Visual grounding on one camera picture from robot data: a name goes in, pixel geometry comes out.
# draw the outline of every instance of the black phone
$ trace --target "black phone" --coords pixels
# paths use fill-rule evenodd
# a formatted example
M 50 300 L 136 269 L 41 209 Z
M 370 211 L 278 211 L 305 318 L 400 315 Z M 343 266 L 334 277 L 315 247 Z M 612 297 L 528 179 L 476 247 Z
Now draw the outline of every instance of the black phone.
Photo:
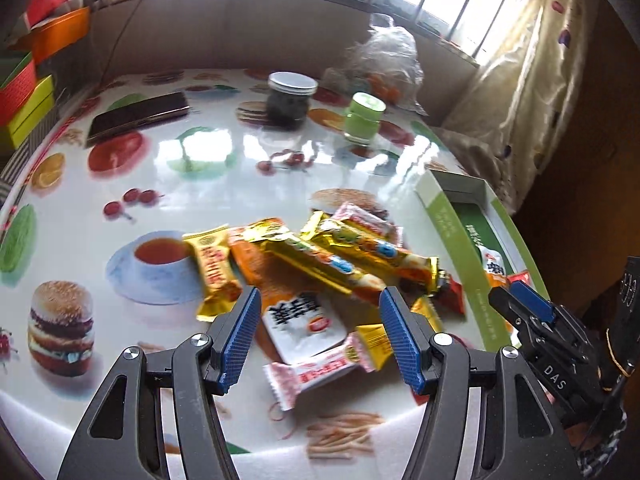
M 182 117 L 188 112 L 189 105 L 182 92 L 152 97 L 116 108 L 94 117 L 84 146 L 89 148 L 134 128 Z

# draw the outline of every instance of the dark jar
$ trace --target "dark jar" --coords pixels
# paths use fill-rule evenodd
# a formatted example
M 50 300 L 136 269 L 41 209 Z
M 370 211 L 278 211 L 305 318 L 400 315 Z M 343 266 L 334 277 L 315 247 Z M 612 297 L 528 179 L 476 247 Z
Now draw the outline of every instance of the dark jar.
M 271 124 L 286 130 L 297 130 L 306 120 L 309 99 L 318 83 L 294 72 L 274 72 L 269 76 L 267 118 Z

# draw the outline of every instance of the plastic bag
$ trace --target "plastic bag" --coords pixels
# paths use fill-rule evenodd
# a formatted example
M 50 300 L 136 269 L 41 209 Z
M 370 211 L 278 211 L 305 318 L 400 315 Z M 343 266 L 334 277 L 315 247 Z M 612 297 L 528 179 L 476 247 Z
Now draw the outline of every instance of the plastic bag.
M 423 72 L 414 37 L 386 14 L 373 13 L 369 27 L 369 41 L 348 48 L 343 67 L 325 70 L 320 86 L 346 95 L 366 92 L 426 115 L 416 100 Z

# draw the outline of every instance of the metal screw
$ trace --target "metal screw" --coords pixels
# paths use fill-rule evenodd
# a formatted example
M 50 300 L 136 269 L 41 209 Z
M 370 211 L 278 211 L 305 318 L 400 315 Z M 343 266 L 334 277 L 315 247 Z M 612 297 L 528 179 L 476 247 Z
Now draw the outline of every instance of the metal screw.
M 209 341 L 209 336 L 206 334 L 196 334 L 191 336 L 191 344 L 194 346 L 206 345 Z
M 453 338 L 449 334 L 439 332 L 435 336 L 433 336 L 433 341 L 440 346 L 449 346 L 451 343 L 453 343 Z
M 125 359 L 135 359 L 139 355 L 140 355 L 140 348 L 138 348 L 137 346 L 130 346 L 122 353 L 122 356 Z
M 518 351 L 513 346 L 505 346 L 502 349 L 502 355 L 504 355 L 507 359 L 515 359 L 518 357 Z

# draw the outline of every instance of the curtain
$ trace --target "curtain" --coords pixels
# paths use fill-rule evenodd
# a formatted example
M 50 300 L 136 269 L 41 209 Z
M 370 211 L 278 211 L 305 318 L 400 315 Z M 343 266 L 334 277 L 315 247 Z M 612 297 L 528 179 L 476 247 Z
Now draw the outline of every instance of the curtain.
M 516 22 L 436 132 L 513 214 L 566 130 L 597 0 L 523 0 Z

